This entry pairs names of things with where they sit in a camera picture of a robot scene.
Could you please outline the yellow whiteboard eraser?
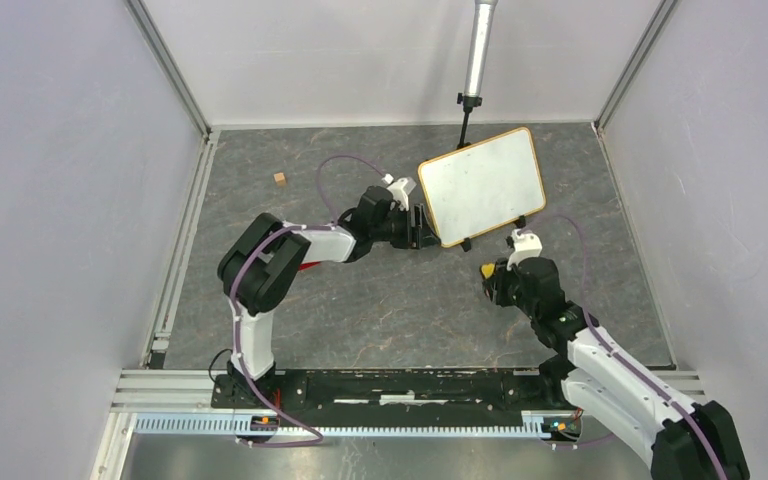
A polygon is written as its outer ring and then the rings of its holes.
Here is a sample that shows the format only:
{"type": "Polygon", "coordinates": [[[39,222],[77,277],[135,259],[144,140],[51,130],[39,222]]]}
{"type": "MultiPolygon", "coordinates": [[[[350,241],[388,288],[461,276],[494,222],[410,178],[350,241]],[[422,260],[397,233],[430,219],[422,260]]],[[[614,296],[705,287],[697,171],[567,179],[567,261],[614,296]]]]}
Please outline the yellow whiteboard eraser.
{"type": "Polygon", "coordinates": [[[483,264],[480,267],[480,273],[483,279],[489,279],[494,275],[494,272],[496,270],[496,266],[494,263],[487,263],[483,264]]]}

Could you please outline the yellow framed whiteboard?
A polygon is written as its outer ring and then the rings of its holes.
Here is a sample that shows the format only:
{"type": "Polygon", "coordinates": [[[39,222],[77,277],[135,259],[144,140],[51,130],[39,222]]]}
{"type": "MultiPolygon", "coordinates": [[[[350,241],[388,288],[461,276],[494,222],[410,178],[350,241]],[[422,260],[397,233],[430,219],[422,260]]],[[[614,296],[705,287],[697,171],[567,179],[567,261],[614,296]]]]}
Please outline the yellow framed whiteboard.
{"type": "Polygon", "coordinates": [[[526,127],[427,160],[417,174],[430,222],[444,248],[547,205],[534,138],[526,127]]]}

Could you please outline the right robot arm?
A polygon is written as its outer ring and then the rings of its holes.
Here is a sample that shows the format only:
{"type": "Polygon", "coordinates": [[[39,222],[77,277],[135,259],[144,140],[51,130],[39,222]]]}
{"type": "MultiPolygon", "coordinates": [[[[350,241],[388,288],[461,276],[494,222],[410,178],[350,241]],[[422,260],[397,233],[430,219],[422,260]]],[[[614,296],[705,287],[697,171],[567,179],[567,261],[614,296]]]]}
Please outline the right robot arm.
{"type": "Polygon", "coordinates": [[[543,362],[540,400],[593,416],[631,448],[654,479],[747,479],[749,466],[732,415],[715,400],[692,399],[634,359],[581,305],[568,299],[554,261],[506,259],[480,268],[493,304],[515,307],[555,351],[543,362]]]}

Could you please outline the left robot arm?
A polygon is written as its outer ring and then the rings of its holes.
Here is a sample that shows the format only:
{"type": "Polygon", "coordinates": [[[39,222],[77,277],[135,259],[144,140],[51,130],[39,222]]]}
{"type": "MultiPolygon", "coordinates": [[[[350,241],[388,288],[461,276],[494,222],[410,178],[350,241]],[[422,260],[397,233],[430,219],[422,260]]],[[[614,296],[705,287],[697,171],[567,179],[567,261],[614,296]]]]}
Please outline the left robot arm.
{"type": "Polygon", "coordinates": [[[440,245],[424,205],[411,204],[408,193],[371,186],[356,206],[326,225],[287,222],[264,212],[224,255],[217,276],[232,311],[228,374],[248,406],[266,405],[277,389],[274,312],[304,267],[352,263],[377,243],[398,250],[440,245]]]}

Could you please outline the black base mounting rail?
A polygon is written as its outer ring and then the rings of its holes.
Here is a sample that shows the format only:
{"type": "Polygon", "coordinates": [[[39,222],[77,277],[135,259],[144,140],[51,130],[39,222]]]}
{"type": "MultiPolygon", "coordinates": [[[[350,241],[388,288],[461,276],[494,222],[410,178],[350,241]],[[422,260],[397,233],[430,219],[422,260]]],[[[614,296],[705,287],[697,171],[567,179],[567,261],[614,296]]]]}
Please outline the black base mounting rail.
{"type": "Polygon", "coordinates": [[[511,426],[524,412],[569,422],[583,415],[558,385],[534,369],[275,370],[273,395],[249,397],[229,376],[213,374],[215,409],[274,415],[284,425],[511,426]]]}

